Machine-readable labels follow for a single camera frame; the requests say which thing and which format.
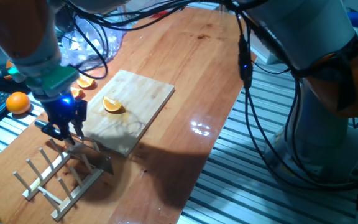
whole orange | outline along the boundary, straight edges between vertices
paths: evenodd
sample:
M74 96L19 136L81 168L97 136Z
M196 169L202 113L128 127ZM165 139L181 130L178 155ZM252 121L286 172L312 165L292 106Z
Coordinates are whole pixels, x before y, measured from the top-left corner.
M13 114L22 114L30 109L29 97L21 92L15 92L6 99L6 108Z

wooden peg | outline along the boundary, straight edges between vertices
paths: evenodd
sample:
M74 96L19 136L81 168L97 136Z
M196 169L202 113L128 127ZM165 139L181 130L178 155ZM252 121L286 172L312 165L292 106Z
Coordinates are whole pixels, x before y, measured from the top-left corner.
M55 148L55 150L59 153L60 156L63 156L62 154L62 150L60 149L60 147L56 144L55 140L53 140L52 137L49 138L50 143L52 144L53 148Z
M47 163L49 164L50 168L53 169L53 165L52 165L52 163L50 162L48 156L45 154L44 150L43 150L42 148L39 148L38 150L41 152L42 156L43 156L44 159L47 161Z
M75 180L78 182L78 184L82 187L82 181L80 177L78 176L77 172L74 170L74 167L70 166L71 173L74 175Z
M38 178L40 180L42 180L42 176L41 176L40 172L38 172L37 168L35 168L34 164L31 162L31 160L26 159L25 161L30 165L31 169L35 172L35 174L37 174Z
M22 183L22 185L25 188L27 188L27 190L29 190L29 192L31 192L30 186L23 180L23 178L16 171L13 172L13 175L15 175L15 177Z
M82 159L84 160L84 163L85 163L85 165L86 165L86 168L88 168L89 172L90 172L91 174L93 174L93 169L92 169L92 167L91 167L90 162L88 161L88 158L86 158L86 155L82 154L81 157L82 157Z
M46 192L42 193L42 195L48 200L48 202L56 209L56 211L59 213L60 212L60 208L59 206L52 200L52 198L50 198L49 194L47 194Z
M94 150L95 150L96 152L100 152L100 149L99 149L99 147L98 147L98 144L97 144L96 142L92 142L92 144L93 144Z
M49 191L47 191L45 188L38 186L38 190L41 191L42 193L47 193L47 195L53 200L55 201L58 205L62 204L62 200L60 200L58 197L54 196L52 193L50 193Z
M70 191L68 191L68 188L67 188L66 184L64 183L64 181L62 180L62 178L59 177L57 180L59 181L60 185L63 187L63 190L66 192L67 197L70 200L73 200L73 196L71 196L71 193L70 193Z

blue light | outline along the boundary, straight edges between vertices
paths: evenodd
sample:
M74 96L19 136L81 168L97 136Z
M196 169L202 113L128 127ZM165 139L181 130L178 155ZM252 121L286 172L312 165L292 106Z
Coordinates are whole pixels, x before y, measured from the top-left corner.
M62 100L63 100L63 102L65 102L65 103L70 103L70 99L69 99L69 98L63 98Z

green bracket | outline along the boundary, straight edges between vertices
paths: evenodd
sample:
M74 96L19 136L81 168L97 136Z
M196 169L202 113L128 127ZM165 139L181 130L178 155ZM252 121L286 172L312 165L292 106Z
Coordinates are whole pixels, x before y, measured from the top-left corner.
M41 88L47 95L64 91L78 78L78 71L70 66L59 66L40 77L28 77L26 84L30 88Z

black cable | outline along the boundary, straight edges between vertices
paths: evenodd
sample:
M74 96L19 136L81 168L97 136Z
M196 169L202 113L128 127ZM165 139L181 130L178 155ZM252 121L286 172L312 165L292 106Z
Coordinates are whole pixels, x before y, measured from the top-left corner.
M89 78L93 78L93 79L104 79L107 74L108 74L108 66L107 63L105 61L105 59L103 58L103 56L100 54L100 52L97 50L97 48L92 44L92 42L86 37L86 35L84 34L84 32L80 29L80 27L78 27L77 23L75 22L75 18L71 17L74 26L76 27L77 31L82 35L82 37L84 38L84 40L91 46L91 48L96 52L96 54L98 55L98 57L100 58L100 60L102 61L104 68L105 68L105 73L102 77L94 77L91 75L88 75L86 72L81 71L79 68L76 68L75 66L72 66L73 68L77 69L79 73L81 73L82 75L89 77Z
M250 41L249 41L250 26L248 26L247 21L246 21L246 24L247 24L248 47L250 47ZM263 128L261 127L261 125L260 125L260 123L259 123L259 119L258 119L258 117L257 117L257 115L256 115L255 108L254 108L253 102L252 102L252 98L250 97L250 93L249 93L248 89L245 88L245 86L244 86L244 89L246 90L246 114L245 114L246 118L247 118L247 116L248 116L248 104L247 104L247 102L248 102L248 100L249 100L249 101L250 101L250 107L251 107L251 110L252 110L252 112L253 112L253 115L254 115L255 121L256 121L256 123L257 123L257 126L258 126L260 132L262 133L262 135L263 135L263 137L264 137L264 139L265 139L265 142L267 143L267 145L269 146L269 148L271 149L271 151L275 154L275 156L277 157L277 159L278 159L278 160L282 163L282 165L283 165L285 168L287 168L287 170L289 170L294 176L296 176L297 178L299 178L299 179L305 181L306 183L311 184L311 185L314 185L314 186L316 186L316 187L318 187L318 188L301 187L301 186L298 186L298 185L293 185L293 184L291 184L291 183L288 183L287 181L284 181L285 183L290 184L290 185L292 185L292 186L294 186L294 187L302 188L302 189L309 189L309 190L320 190L320 189L324 189L324 190L330 190L330 191L331 191L331 190L349 190L349 189L354 189L354 188L356 188L356 187L358 186L358 183L356 183L356 182L349 182L349 183L346 183L346 184L332 184L332 185L329 185L329 184L328 184L328 185L317 184L317 183L315 183L315 182L312 182L312 181L309 181L309 180L305 179L304 177L302 177L302 176L300 176L298 173L296 173L293 169L291 169L291 167L289 167L289 166L283 161L283 159L278 155L277 151L275 151L275 149L274 149L273 146L271 145L269 139L268 139L267 136L265 135L264 130L263 130ZM263 154L260 152L259 147L258 147L258 145L256 144L256 141L255 141L255 139L254 139L254 137L253 137L253 135L252 135L252 131L250 130L249 121L247 120L246 122L247 122L247 128L248 128L248 131L249 131L251 140L252 140L252 142L254 143L255 148L258 150L260 156L261 156L262 159L263 159ZM264 162L265 162L266 166L269 168L269 170L272 171L272 173L273 173L275 176L277 176L280 180L283 180L277 173L275 173L275 171L274 171L273 169L271 169L271 167L269 167L269 164L266 163L265 160L264 160Z
M68 40L70 40L70 41L72 41L72 42L78 43L78 41L75 41L75 40L73 40L73 39L71 39L71 38L69 38L69 37L66 37L65 35L63 35L62 37L66 38L66 39L68 39Z
M109 57L110 49L109 49L109 39L107 38L106 30L104 30L104 27L99 25L100 29L102 30L102 33L104 35L104 40L106 41L106 58Z
M122 31L131 31L131 30L136 30L136 29L123 29L123 28L120 28L120 27L125 26L125 25L127 25L127 24L129 24L131 22L135 22L135 21L138 21L140 19L144 19L146 17L152 16L152 15L154 15L156 13L159 13L159 12L162 12L162 11L165 11L165 10L168 10L168 9L177 8L177 7L180 9L180 8L186 6L187 4L192 3L192 2L196 2L196 1L194 1L194 0L172 1L172 2L169 2L168 4L164 4L162 6L153 8L153 9L151 9L149 11L144 11L144 12L138 11L139 16L134 17L132 19L127 19L127 20L124 20L124 21L120 21L120 22L109 22L109 21L105 20L103 16L97 16L97 15L94 15L94 14L89 14L87 12L83 12L81 9L78 9L72 3L68 2L68 1L65 1L65 2L69 6L71 6L73 8L73 10L75 12L77 12L77 14L80 17L84 17L84 18L89 19L90 21L92 21L92 22L94 22L96 24L99 24L99 25L102 25L102 26L105 26L105 27L108 27L108 28L111 28L111 29L122 30Z
M93 27L93 29L96 31L96 33L99 35L100 41L101 41L101 45L102 45L102 49L103 49L103 53L102 55L105 53L105 49L106 46L104 45L104 41L103 41L103 37L102 34L100 33L99 29L89 20L86 19L86 21Z
M288 68L288 69L286 69L286 70L284 70L284 71L282 71L282 72L270 72L270 71L268 71L268 70L262 68L261 66L259 66L259 65L258 65L256 62L254 62L253 60L252 60L252 63L254 63L254 65L256 65L258 68L260 68L262 71L267 72L267 73L272 74L272 75L281 75L281 74L286 73L286 72L289 72L289 71L291 70L290 68Z
M275 154L276 158L281 162L281 164L288 170L290 171L295 177L303 180L304 182L308 183L308 184L311 184L311 185L314 185L316 187L302 187L302 186L299 186L299 185L295 185L295 184L291 184L291 183L288 183L287 181L284 181L286 184L290 184L291 186L293 187L297 187L297 188L301 188L301 189L308 189L308 190L324 190L324 191L341 191L341 190L352 190L352 189L355 189L358 187L358 183L346 183L346 184L339 184L340 186L335 186L335 187L332 187L333 185L331 184L328 184L328 185L321 185L321 184L317 184L317 183L314 183L308 179L305 179L304 177L302 177L301 175L299 175L297 172L295 172L291 167L288 166L288 164L286 164L284 162L284 160L280 157L280 155L278 154L278 152L274 149L274 147L272 146L271 142L269 141L269 139L267 138L262 126L260 125L259 123L259 119L256 115L256 112L255 112L255 108L254 108L254 104L252 102L252 98L250 96L250 93L249 91L246 90L246 101L249 100L249 103L250 103L250 107L251 107L251 110L252 110L252 114L254 115L254 118L255 118L255 122L257 123L257 126L259 128L259 131L260 133L263 135L264 139L265 139L265 142L267 143L268 147L270 148L270 150ZM262 152L260 152L260 149L252 135L252 131L250 130L250 124L249 122L247 121L246 119L246 123L247 123L247 128L248 128L248 132L250 134L250 138L252 140L252 142L254 143L254 146L255 148L257 149L257 151L260 153L260 155L263 156ZM282 177L280 177L277 173L275 173L275 171L273 170L272 172L274 175L276 175L277 177L279 177L280 180L283 180Z
M162 19L168 17L169 15L173 14L174 12L176 12L176 11L178 11L178 10L180 10L180 9L181 9L181 7L173 8L173 9L172 9L171 11L169 11L168 13L166 13L166 14L160 16L159 18L153 20L152 22L149 22L148 24L144 24L144 25L142 25L142 26L135 27L135 28L130 28L130 29L120 28L120 27L116 27L116 26L108 26L108 25L106 25L106 24L101 24L101 23L98 23L98 22L95 22L95 23L97 23L97 24L99 24L99 25L101 25L101 26L105 26L105 27L110 28L110 29L114 29L114 30L119 30L119 31L135 31L135 30L140 30L140 29L146 28L146 27L148 27L148 26L151 26L151 25L155 24L156 22L161 21Z
M295 185L293 183L290 183L288 182L287 180L285 180L283 177L281 177L280 175L278 175L274 169L272 167L269 166L269 163L266 161L266 158L265 156L263 155L262 151L259 149L259 146L258 144L256 143L256 140L255 140L255 137L254 135L252 134L252 130L251 130L251 127L250 127L250 124L249 124L249 118L248 118L248 100L249 100L249 97L250 97L250 94L249 94L249 91L246 90L246 107L245 107L245 116L246 116L246 126L247 126L247 129L248 129L248 133L249 133L249 136L252 140L252 142L254 143L254 146L255 146L255 149L257 151L257 153L259 154L260 158L263 160L263 162L265 163L267 169L270 171L270 173L272 173L275 177L277 177L279 180L281 180L282 182L292 186L292 187L297 187L297 188L301 188L301 189L305 189L305 190L319 190L317 188L311 188L311 187L302 187L302 186L298 186L298 185ZM275 156L277 156L279 158L279 160L282 160L281 157L279 157L278 155L276 155L277 152L275 151L272 151L273 153L275 153Z

